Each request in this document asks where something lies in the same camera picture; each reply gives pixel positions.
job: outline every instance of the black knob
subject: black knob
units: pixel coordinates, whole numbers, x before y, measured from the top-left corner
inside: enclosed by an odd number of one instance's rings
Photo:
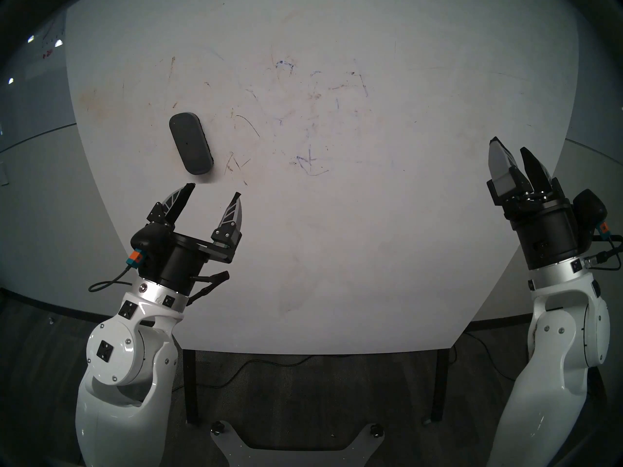
[[[217,420],[210,427],[210,431],[215,435],[220,435],[225,431],[225,425]]]
[[[383,430],[382,425],[375,423],[374,425],[370,427],[370,435],[372,435],[372,437],[379,438],[379,437],[382,437],[384,434],[385,434],[385,431]]]

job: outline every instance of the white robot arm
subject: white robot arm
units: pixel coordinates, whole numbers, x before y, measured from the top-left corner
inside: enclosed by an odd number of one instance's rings
[[[149,224],[131,241],[135,251],[126,271],[138,267],[138,278],[124,295],[119,312],[89,336],[75,423],[89,467],[160,464],[178,361],[173,328],[184,318],[187,305],[229,278],[226,271],[211,277],[197,275],[209,259],[230,263],[242,236],[238,193],[212,234],[214,243],[174,233],[174,222],[193,188],[194,184],[187,184],[164,204],[154,206]],[[212,285],[189,298],[196,281]],[[118,388],[145,383],[151,386],[142,401]]]
[[[592,240],[610,239],[602,202],[588,189],[573,205],[532,153],[522,148],[526,174],[494,138],[489,186],[494,203],[516,230],[530,270],[534,314],[530,361],[515,382],[495,434],[488,465],[546,466],[573,428],[586,399],[588,367],[605,361],[610,320],[591,266],[617,253],[581,258]],[[600,236],[593,237],[595,227]],[[569,292],[585,300],[546,310],[548,298]]]

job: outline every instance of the black cable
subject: black cable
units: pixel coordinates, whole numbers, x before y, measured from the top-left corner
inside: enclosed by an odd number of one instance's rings
[[[132,266],[130,266],[129,264],[125,267],[125,269],[123,270],[123,272],[118,275],[115,279],[113,279],[112,281],[100,281],[99,283],[96,283],[94,285],[90,285],[89,286],[89,293],[96,293],[97,291],[102,291],[104,288],[108,288],[110,285],[128,285],[131,286],[132,283],[126,283],[125,281],[118,281],[117,279],[121,278],[125,273],[127,273],[129,271],[129,269]]]
[[[452,345],[452,350],[454,351],[454,360],[450,362],[450,365],[454,365],[458,361],[458,351],[456,344]]]
[[[608,238],[608,242],[610,243],[610,246],[612,247],[613,251],[616,251],[616,257],[617,260],[619,261],[619,266],[616,268],[598,268],[598,267],[591,267],[589,269],[596,269],[597,271],[618,271],[619,269],[621,269],[621,257],[619,257],[619,252],[617,251],[617,248],[615,248],[614,246],[614,242],[612,242],[612,238]]]
[[[498,370],[498,367],[497,367],[497,366],[495,366],[494,359],[493,359],[493,357],[491,356],[491,353],[489,352],[489,348],[486,346],[486,344],[485,344],[485,342],[484,342],[484,341],[482,341],[482,340],[481,340],[480,338],[478,338],[477,336],[474,336],[474,335],[472,335],[471,333],[468,333],[468,332],[466,332],[466,331],[464,331],[464,332],[463,332],[463,334],[466,334],[466,335],[468,335],[468,336],[471,336],[471,337],[472,337],[472,338],[474,338],[475,340],[480,341],[480,344],[481,344],[482,346],[484,346],[484,347],[485,347],[486,354],[487,354],[487,356],[489,357],[489,360],[491,360],[491,365],[493,365],[493,367],[494,367],[494,370],[495,370],[495,371],[497,371],[500,375],[502,375],[504,378],[506,378],[506,380],[510,380],[510,381],[512,381],[512,382],[514,382],[514,381],[516,380],[515,378],[507,377],[504,373],[502,373],[501,371],[499,371],[499,370]]]
[[[213,291],[214,288],[216,288],[221,283],[227,281],[228,279],[229,279],[228,271],[223,271],[222,273],[218,273],[213,276],[191,276],[192,281],[203,281],[206,283],[210,282],[212,284],[209,286],[206,286],[203,289],[200,289],[197,293],[195,293],[190,298],[188,298],[188,302],[186,303],[186,306],[190,306],[195,301],[197,301],[199,298],[208,295],[211,291]]]
[[[291,368],[291,367],[297,367],[297,366],[299,366],[299,365],[302,365],[302,364],[303,364],[303,363],[305,363],[307,360],[310,360],[310,359],[314,358],[315,356],[326,356],[326,357],[329,357],[329,358],[347,358],[347,357],[349,357],[349,356],[351,356],[351,355],[309,355],[309,356],[306,356],[305,358],[303,358],[301,361],[298,361],[298,362],[296,362],[296,363],[290,363],[290,364],[275,363],[275,362],[272,362],[272,361],[269,361],[269,360],[260,360],[260,359],[253,358],[253,359],[251,359],[251,360],[247,360],[247,361],[245,361],[245,362],[242,364],[242,366],[236,370],[236,373],[234,373],[234,375],[233,375],[232,377],[230,377],[230,379],[229,379],[229,380],[227,380],[225,383],[223,383],[223,384],[221,384],[221,385],[206,385],[206,384],[201,384],[201,383],[198,383],[198,384],[197,384],[197,386],[198,386],[198,387],[205,387],[205,388],[225,388],[225,387],[227,387],[227,386],[228,386],[231,382],[233,382],[233,381],[234,381],[234,379],[238,376],[238,374],[242,371],[242,369],[243,369],[245,366],[250,365],[251,363],[265,363],[265,364],[267,364],[267,365],[273,365],[273,366],[276,366],[276,367]],[[173,388],[173,390],[171,391],[171,393],[173,393],[174,391],[179,390],[180,388],[183,388],[183,387],[184,387],[184,384],[182,384],[182,385],[180,385],[180,386],[178,386],[178,387],[175,387],[175,388]]]

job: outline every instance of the table leg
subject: table leg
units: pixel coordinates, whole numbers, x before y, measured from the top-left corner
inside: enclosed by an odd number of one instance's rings
[[[448,368],[450,366],[450,348],[437,350],[437,366],[435,367],[435,389],[432,396],[431,415],[424,417],[422,423],[428,425],[441,421],[444,416],[445,390],[448,384]]]
[[[184,361],[184,400],[186,402],[186,423],[199,425],[197,403],[197,362],[195,350],[182,350]]]

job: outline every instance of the white table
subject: white table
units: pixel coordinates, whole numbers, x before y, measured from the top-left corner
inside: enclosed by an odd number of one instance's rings
[[[552,171],[577,75],[565,0],[81,0],[66,46],[128,252],[184,183],[199,185],[176,230],[198,238],[242,193],[231,280],[175,330],[230,352],[450,347],[518,244],[485,185],[488,141]],[[206,176],[179,159],[180,111],[202,122]]]

